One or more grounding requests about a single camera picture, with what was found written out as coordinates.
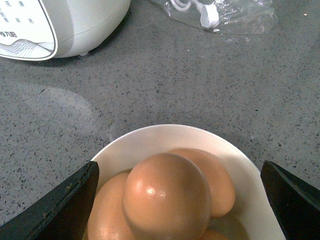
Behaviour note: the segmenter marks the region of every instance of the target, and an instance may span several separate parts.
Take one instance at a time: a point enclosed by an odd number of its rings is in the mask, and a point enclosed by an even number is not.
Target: egg
[[[159,153],[132,169],[122,208],[137,240],[198,240],[210,221],[210,189],[193,162]]]
[[[176,148],[169,153],[191,160],[203,172],[210,187],[212,218],[222,217],[232,209],[236,200],[236,190],[217,156],[192,148]]]
[[[129,173],[107,181],[97,193],[87,224],[88,240],[134,240],[122,210],[122,197]]]
[[[208,228],[200,240],[228,240],[228,238],[223,234]]]

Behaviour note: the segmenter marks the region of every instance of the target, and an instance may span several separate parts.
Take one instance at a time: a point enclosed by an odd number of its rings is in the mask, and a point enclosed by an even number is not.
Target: bowl
[[[223,138],[187,125],[161,124],[129,132],[103,148],[93,159],[100,169],[97,192],[113,176],[141,160],[174,148],[194,148],[218,156],[236,191],[232,210],[212,219],[209,227],[230,240],[285,240],[269,204],[260,171]]]

